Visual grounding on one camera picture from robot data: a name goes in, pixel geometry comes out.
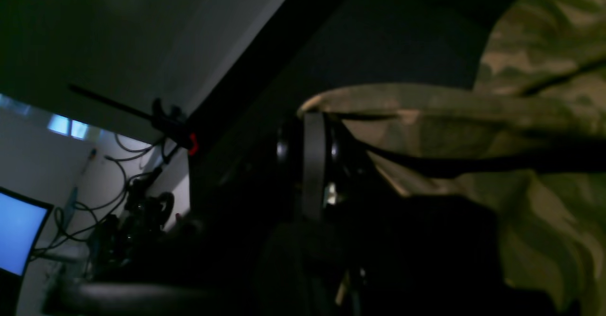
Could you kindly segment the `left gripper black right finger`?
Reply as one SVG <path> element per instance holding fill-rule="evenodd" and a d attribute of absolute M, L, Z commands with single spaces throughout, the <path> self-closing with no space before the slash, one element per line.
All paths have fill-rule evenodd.
<path fill-rule="evenodd" d="M 360 316 L 500 316 L 495 214 L 460 195 L 401 197 L 331 121 L 338 230 Z"/>

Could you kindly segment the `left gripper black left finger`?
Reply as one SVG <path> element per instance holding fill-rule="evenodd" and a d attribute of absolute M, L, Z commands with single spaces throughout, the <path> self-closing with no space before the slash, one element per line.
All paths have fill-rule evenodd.
<path fill-rule="evenodd" d="M 324 117 L 292 119 L 195 197 L 205 316 L 325 316 Z"/>

